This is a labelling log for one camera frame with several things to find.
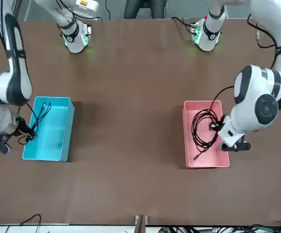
robotic arm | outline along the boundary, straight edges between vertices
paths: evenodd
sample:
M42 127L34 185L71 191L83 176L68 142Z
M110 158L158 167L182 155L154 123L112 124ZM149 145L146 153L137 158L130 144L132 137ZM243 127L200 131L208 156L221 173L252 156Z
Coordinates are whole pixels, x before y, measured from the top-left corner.
M200 49L214 49L224 20L224 4L239 4L240 0L210 2L207 19L200 22L202 30L198 43ZM251 0L251 15L272 35L275 42L273 68L246 66L234 84L235 106L223 120L218 135L224 141L223 150L239 151L238 140L246 133L272 124L281 109L281 0Z
M91 26L82 23L76 18L86 19L96 17L99 7L94 0L35 0L57 21L57 26L62 30L65 45L72 53L81 52L89 44Z
M65 2L36 0L36 2L57 20L58 27L63 32L65 45L72 53L81 52L88 45L90 26L77 20L69 7L76 5L78 15L93 17L98 8L97 2L93 0L66 0ZM36 134L22 117L5 106L26 104L32 95L32 83L27 71L20 26L11 14L9 2L3 0L0 0L0 35L9 63L8 72L0 71L0 152L8 153L11 149L8 144L11 136L25 136L27 142L33 140Z
M7 4L5 3L4 11L0 14L0 31L4 36L2 43L9 63L9 71L0 72L0 151L2 153L7 153L10 149L7 143L10 136L25 135L31 139L35 136L23 118L4 106L4 104L22 106L32 95L20 27L11 15L11 7Z

gray floor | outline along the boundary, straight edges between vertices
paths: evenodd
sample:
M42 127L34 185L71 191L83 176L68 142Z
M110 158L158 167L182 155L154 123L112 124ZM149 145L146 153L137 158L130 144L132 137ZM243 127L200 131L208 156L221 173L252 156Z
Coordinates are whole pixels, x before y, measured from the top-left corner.
M98 16L107 20L109 17L105 8L106 0L97 0L99 2ZM236 7L227 8L227 16L229 18L247 18L249 14L249 2ZM120 19L124 16L125 0L108 0L108 8L111 12L112 19ZM172 16L193 18L204 17L208 13L208 3L206 0L168 0L166 17ZM53 18L40 6L38 6L34 0L22 0L22 3L18 9L19 21L49 21ZM151 12L149 9L141 9L138 14L138 18L151 18Z

table surface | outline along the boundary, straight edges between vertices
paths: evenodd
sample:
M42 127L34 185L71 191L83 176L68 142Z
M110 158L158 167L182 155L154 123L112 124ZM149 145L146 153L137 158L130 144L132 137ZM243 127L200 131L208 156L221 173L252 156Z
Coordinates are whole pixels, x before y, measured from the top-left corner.
M281 221L281 111L250 133L230 167L186 169L185 100L212 100L247 64L269 67L245 20L226 20L209 53L172 20L93 23L91 47L71 54L55 22L22 24L35 96L75 105L68 163L24 161L13 138L0 154L0 223L35 213L43 223L250 225ZM7 70L0 46L0 69ZM234 105L222 94L223 110ZM27 107L21 116L30 119Z

blue bin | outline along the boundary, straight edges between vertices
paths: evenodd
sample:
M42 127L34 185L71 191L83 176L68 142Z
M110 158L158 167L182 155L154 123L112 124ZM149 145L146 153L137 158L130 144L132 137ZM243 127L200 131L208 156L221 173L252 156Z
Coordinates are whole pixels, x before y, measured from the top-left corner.
M37 137L24 147L23 159L67 162L74 115L70 98L37 96L33 111L39 114L43 104L51 110L39 124ZM35 123L32 114L29 126Z

plastic container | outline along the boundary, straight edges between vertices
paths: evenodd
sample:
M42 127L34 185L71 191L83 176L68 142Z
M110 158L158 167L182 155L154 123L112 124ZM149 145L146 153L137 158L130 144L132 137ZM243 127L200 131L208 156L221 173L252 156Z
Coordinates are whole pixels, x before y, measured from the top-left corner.
M23 159L67 162L73 123L74 106L70 98L35 98L33 111L39 114L43 103L51 103L51 110L39 124L37 137L24 147ZM32 114L31 127L35 123Z
M203 153L198 159L193 158L199 154L199 151L193 141L191 125L196 113L210 108L212 101L185 101L183 107L183 131L185 145L185 164L188 168L202 167L228 167L229 154L220 150L222 140L218 137L213 146ZM220 101L215 101L212 110L217 114L218 118L222 117L222 105ZM198 135L205 141L210 141L215 132L209 130L210 119L204 119L198 126Z

